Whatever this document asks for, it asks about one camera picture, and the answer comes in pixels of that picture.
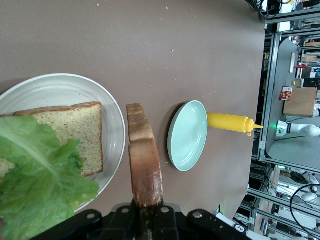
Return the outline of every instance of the brown table surface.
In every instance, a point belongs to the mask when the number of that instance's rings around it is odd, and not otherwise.
[[[265,31],[244,0],[2,0],[0,23],[0,93],[40,75],[81,75],[114,96],[126,128],[126,105],[141,103],[157,140],[164,201],[185,214],[221,205],[234,216],[253,137],[210,128],[187,172],[171,164],[166,141],[185,101],[255,119]],[[132,197],[127,139],[113,180],[87,208],[106,215]]]

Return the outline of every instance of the lettuce leaf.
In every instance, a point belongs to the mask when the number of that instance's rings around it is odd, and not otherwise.
[[[56,132],[33,116],[0,117],[0,158],[16,166],[0,183],[5,238],[32,238],[98,195],[98,183],[81,175],[79,144],[60,146]]]

